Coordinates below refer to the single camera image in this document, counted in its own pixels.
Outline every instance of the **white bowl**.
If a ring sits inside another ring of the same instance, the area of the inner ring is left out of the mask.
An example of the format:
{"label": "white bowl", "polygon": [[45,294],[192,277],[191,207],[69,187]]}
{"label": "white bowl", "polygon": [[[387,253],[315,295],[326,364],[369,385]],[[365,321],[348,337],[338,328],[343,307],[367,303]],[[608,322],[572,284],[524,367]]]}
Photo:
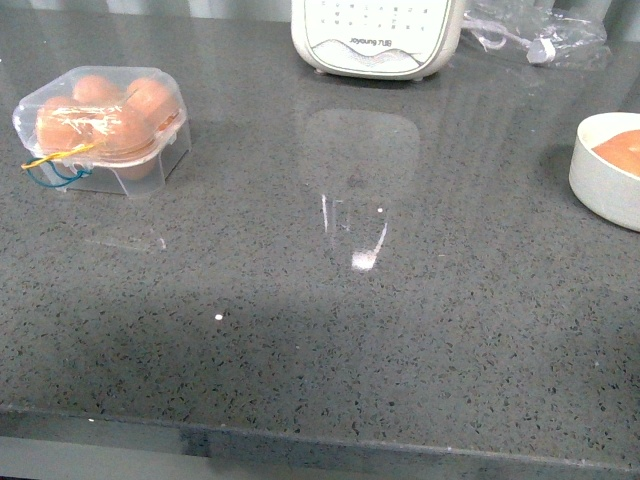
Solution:
{"label": "white bowl", "polygon": [[628,130],[640,130],[640,114],[602,113],[583,120],[578,126],[569,183],[590,210],[640,232],[640,177],[610,164],[593,151]]}

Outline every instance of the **white wall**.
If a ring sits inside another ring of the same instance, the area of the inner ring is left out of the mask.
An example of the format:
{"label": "white wall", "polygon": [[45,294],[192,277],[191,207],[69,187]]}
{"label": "white wall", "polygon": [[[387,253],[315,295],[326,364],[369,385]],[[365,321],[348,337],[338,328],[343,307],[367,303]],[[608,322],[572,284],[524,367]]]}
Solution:
{"label": "white wall", "polygon": [[[611,37],[640,41],[640,0],[527,1],[536,6],[556,6],[590,13],[604,18]],[[280,22],[288,22],[291,19],[291,0],[0,0],[0,7],[2,6]]]}

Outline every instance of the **countertop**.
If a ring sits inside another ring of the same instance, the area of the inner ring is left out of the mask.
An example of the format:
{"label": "countertop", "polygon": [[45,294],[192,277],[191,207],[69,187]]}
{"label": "countertop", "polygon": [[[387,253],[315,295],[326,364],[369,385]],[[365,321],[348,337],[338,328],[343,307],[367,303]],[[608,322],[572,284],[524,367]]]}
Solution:
{"label": "countertop", "polygon": [[[0,406],[640,468],[640,237],[573,195],[604,72],[463,41],[421,83],[318,76],[283,23],[2,10]],[[80,65],[180,85],[144,199],[30,182],[19,100]]]}

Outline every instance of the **yellow twist tie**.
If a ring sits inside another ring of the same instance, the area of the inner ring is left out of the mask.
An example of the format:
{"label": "yellow twist tie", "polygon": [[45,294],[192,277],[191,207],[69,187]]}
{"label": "yellow twist tie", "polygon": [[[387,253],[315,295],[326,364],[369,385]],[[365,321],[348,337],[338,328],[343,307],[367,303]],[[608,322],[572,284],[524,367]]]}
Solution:
{"label": "yellow twist tie", "polygon": [[29,170],[30,168],[35,168],[35,167],[40,166],[43,163],[49,162],[51,160],[57,160],[57,159],[60,159],[60,158],[66,158],[66,157],[70,157],[71,155],[76,155],[78,153],[86,152],[86,151],[91,150],[92,148],[94,148],[96,145],[97,145],[96,143],[90,143],[89,145],[80,145],[79,147],[76,147],[73,150],[68,150],[66,152],[52,153],[50,155],[47,155],[46,157],[38,158],[37,160],[34,160],[33,162],[23,163],[21,165],[21,167],[22,167],[23,170]]}

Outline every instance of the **blue wire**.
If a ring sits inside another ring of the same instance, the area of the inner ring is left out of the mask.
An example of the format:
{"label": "blue wire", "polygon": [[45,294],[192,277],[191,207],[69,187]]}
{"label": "blue wire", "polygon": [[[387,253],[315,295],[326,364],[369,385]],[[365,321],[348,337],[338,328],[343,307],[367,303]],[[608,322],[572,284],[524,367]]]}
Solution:
{"label": "blue wire", "polygon": [[[36,160],[38,160],[37,158],[32,158],[31,160],[29,160],[27,162],[27,165],[29,165],[30,163],[35,162]],[[91,175],[92,172],[87,171],[87,170],[78,170],[78,173],[75,175],[75,177],[67,177],[65,175],[62,175],[58,169],[55,167],[55,165],[52,162],[46,162],[49,164],[49,166],[51,167],[51,169],[53,170],[53,172],[62,180],[65,180],[62,183],[59,183],[57,185],[52,185],[50,183],[44,183],[42,180],[38,180],[35,175],[33,173],[31,173],[31,169],[27,170],[27,175],[29,175],[31,177],[31,179],[36,182],[38,185],[42,186],[42,187],[46,187],[46,188],[61,188],[61,187],[66,187],[67,185],[72,184],[73,182],[75,182],[76,180],[80,180],[81,178],[84,178],[88,175]]]}

